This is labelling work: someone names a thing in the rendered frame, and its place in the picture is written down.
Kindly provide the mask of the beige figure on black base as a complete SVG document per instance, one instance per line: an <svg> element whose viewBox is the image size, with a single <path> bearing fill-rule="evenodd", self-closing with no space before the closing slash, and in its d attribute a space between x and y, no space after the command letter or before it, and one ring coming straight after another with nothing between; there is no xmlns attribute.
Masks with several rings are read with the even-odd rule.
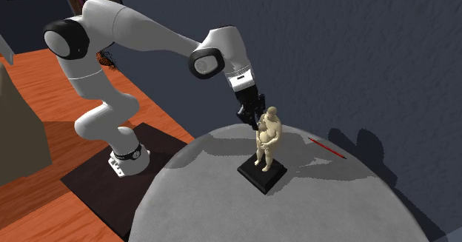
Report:
<svg viewBox="0 0 462 242"><path fill-rule="evenodd" d="M255 154L237 168L237 171L264 195L287 172L287 168L274 159L282 134L282 123L277 111L276 107L269 107L261 116L255 131Z"/></svg>

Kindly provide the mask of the round grey table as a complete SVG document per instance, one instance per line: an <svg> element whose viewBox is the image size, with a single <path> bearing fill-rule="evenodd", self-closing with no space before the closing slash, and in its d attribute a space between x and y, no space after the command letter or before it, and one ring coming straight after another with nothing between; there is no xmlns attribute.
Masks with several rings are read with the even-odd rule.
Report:
<svg viewBox="0 0 462 242"><path fill-rule="evenodd" d="M177 152L155 176L129 242L429 242L395 193L350 154L284 127L275 158L286 174L264 195L238 171L255 132L234 124Z"/></svg>

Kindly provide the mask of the red pen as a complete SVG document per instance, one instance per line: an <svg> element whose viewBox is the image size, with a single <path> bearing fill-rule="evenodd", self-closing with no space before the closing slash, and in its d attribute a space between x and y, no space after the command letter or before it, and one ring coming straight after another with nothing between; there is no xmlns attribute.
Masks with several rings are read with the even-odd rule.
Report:
<svg viewBox="0 0 462 242"><path fill-rule="evenodd" d="M326 150L332 152L333 154L339 156L340 158L347 159L344 155L342 155L342 154L340 154L339 152L337 152L337 151L331 149L330 147L328 147L328 146L322 144L321 142L316 141L314 138L308 138L308 139L311 140L311 142L317 144L318 146L323 147L324 149L326 149Z"/></svg>

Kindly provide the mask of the beige furniture piece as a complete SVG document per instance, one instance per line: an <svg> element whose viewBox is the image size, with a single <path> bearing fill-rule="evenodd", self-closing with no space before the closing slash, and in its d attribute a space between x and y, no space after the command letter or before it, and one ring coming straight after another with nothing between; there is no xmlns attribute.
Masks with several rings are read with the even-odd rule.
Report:
<svg viewBox="0 0 462 242"><path fill-rule="evenodd" d="M51 164L44 124L0 62L0 186Z"/></svg>

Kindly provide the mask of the dark robot stand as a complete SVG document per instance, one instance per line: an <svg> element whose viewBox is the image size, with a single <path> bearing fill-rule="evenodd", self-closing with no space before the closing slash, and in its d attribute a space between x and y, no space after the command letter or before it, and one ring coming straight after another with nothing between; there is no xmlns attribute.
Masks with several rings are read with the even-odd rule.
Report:
<svg viewBox="0 0 462 242"><path fill-rule="evenodd" d="M124 242L128 242L135 211L154 177L187 144L148 124L134 128L150 151L150 164L139 175L118 177L108 163L110 147L61 178L61 182Z"/></svg>

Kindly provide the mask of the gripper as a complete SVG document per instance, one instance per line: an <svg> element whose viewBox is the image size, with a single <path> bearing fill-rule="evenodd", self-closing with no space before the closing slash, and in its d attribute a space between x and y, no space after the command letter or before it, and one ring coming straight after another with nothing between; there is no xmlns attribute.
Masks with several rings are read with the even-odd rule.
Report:
<svg viewBox="0 0 462 242"><path fill-rule="evenodd" d="M250 125L253 130L257 131L258 125L255 121L255 114L257 116L264 114L266 109L264 94L259 93L258 88L253 85L235 92L235 96L241 104L241 108L236 115L244 124Z"/></svg>

